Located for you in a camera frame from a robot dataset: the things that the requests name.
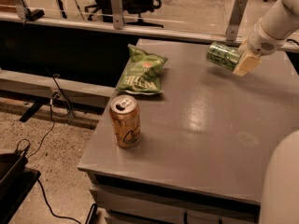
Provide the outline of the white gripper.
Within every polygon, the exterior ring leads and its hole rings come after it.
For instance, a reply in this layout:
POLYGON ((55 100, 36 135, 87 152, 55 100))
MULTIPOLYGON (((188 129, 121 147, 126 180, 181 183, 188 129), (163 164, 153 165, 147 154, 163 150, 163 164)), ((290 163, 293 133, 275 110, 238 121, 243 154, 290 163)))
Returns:
POLYGON ((260 56, 273 54, 281 48, 285 41, 283 23, 259 19, 248 38, 238 48, 240 51, 249 51, 242 54, 233 74, 243 77, 261 63, 260 56))

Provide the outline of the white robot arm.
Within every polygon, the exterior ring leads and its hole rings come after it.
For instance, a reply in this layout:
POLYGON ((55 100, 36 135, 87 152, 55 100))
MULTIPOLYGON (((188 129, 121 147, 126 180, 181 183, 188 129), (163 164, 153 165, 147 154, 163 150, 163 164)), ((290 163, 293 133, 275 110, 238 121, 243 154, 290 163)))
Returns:
MULTIPOLYGON (((298 29, 299 0, 277 0, 239 47, 242 57, 234 74, 249 73, 298 29)), ((299 131, 278 144, 268 163, 259 224, 299 224, 299 131)))

